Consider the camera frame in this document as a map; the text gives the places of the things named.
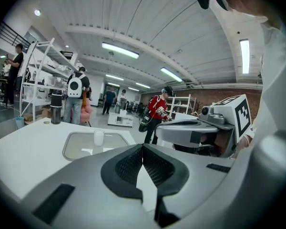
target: thermos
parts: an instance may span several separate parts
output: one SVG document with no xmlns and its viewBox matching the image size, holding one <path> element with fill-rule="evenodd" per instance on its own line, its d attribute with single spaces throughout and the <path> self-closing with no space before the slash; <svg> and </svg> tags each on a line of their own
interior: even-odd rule
<svg viewBox="0 0 286 229">
<path fill-rule="evenodd" d="M 61 122 L 62 94 L 60 90 L 53 91 L 51 99 L 51 123 L 57 125 Z"/>
</svg>

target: red brick wall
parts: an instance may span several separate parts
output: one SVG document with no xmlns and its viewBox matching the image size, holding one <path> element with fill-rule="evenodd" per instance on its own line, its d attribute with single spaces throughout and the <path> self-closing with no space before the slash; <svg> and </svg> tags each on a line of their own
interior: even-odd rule
<svg viewBox="0 0 286 229">
<path fill-rule="evenodd" d="M 257 115 L 257 111 L 259 108 L 259 102 L 261 98 L 261 91 L 258 90 L 249 90 L 249 89 L 200 89 L 200 90 L 186 90 L 186 91 L 174 91 L 176 96 L 184 97 L 188 96 L 189 94 L 196 98 L 197 102 L 200 103 L 198 113 L 201 113 L 201 109 L 203 106 L 211 105 L 212 103 L 217 103 L 220 100 L 223 100 L 228 97 L 237 96 L 246 94 L 251 118 L 252 120 L 255 119 Z M 153 93 L 153 94 L 142 94 L 141 102 L 143 104 L 147 104 L 151 97 L 155 95 L 159 95 L 161 93 Z"/>
</svg>

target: red jacket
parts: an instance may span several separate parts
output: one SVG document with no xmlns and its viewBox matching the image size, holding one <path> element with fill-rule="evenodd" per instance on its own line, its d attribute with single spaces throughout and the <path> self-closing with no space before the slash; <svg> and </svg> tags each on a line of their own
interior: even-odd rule
<svg viewBox="0 0 286 229">
<path fill-rule="evenodd" d="M 165 104 L 165 100 L 162 100 L 160 99 L 160 101 L 157 103 L 157 105 L 155 106 L 155 108 L 153 107 L 155 105 L 155 103 L 157 102 L 157 99 L 159 98 L 160 96 L 155 96 L 152 101 L 150 102 L 150 104 L 148 105 L 148 110 L 150 110 L 150 116 L 154 119 L 160 119 L 162 120 L 162 117 L 159 116 L 157 113 L 156 113 L 156 110 L 162 106 L 164 110 L 166 110 L 166 104 Z"/>
</svg>

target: pink chair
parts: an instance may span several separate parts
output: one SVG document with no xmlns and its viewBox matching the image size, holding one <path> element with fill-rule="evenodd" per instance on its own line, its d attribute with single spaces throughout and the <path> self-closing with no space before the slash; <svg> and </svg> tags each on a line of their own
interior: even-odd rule
<svg viewBox="0 0 286 229">
<path fill-rule="evenodd" d="M 89 122 L 91 113 L 92 113 L 92 107 L 90 105 L 89 99 L 86 98 L 86 106 L 82 107 L 82 109 L 81 109 L 80 123 L 82 123 L 82 122 L 87 123 L 88 122 L 89 126 L 91 127 L 90 122 Z"/>
</svg>

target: ceiling light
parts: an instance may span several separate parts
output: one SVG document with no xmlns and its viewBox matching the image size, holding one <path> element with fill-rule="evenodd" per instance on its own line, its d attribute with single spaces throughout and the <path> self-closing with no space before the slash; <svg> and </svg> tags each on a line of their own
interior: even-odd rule
<svg viewBox="0 0 286 229">
<path fill-rule="evenodd" d="M 249 73 L 250 67 L 250 45 L 249 40 L 240 40 L 240 47 L 242 50 L 242 57 L 243 57 L 243 74 Z"/>
<path fill-rule="evenodd" d="M 35 10 L 34 13 L 35 13 L 36 16 L 40 16 L 41 15 L 40 10 Z"/>
<path fill-rule="evenodd" d="M 131 88 L 131 87 L 128 87 L 128 89 L 139 92 L 139 90 L 138 90 L 138 89 L 134 89 L 134 88 Z"/>
<path fill-rule="evenodd" d="M 150 88 L 149 86 L 143 85 L 141 83 L 136 83 L 136 84 L 139 85 L 139 86 L 142 86 L 142 87 Z"/>
<path fill-rule="evenodd" d="M 113 84 L 113 83 L 108 83 L 109 85 L 112 85 L 112 86 L 120 86 L 120 85 L 117 85 L 117 84 Z"/>
<path fill-rule="evenodd" d="M 182 79 L 179 78 L 177 75 L 173 74 L 172 72 L 170 72 L 169 70 L 162 68 L 161 69 L 162 72 L 164 72 L 165 74 L 169 75 L 170 77 L 174 78 L 176 81 L 178 82 L 182 82 Z"/>
<path fill-rule="evenodd" d="M 125 54 L 125 55 L 130 56 L 130 57 L 135 58 L 135 59 L 139 58 L 139 54 L 137 54 L 135 52 L 132 52 L 132 51 L 129 51 L 127 49 L 120 48 L 120 47 L 117 47 L 117 46 L 114 46 L 114 45 L 111 45 L 111 44 L 108 44 L 105 42 L 102 43 L 102 47 L 105 49 L 109 49 L 109 50 L 112 50 L 115 52 Z"/>
<path fill-rule="evenodd" d="M 117 80 L 120 80 L 120 81 L 124 81 L 124 79 L 119 78 L 119 77 L 116 77 L 116 76 L 113 76 L 113 75 L 109 75 L 109 74 L 107 74 L 106 76 L 107 76 L 107 77 L 114 78 L 114 79 L 117 79 Z"/>
</svg>

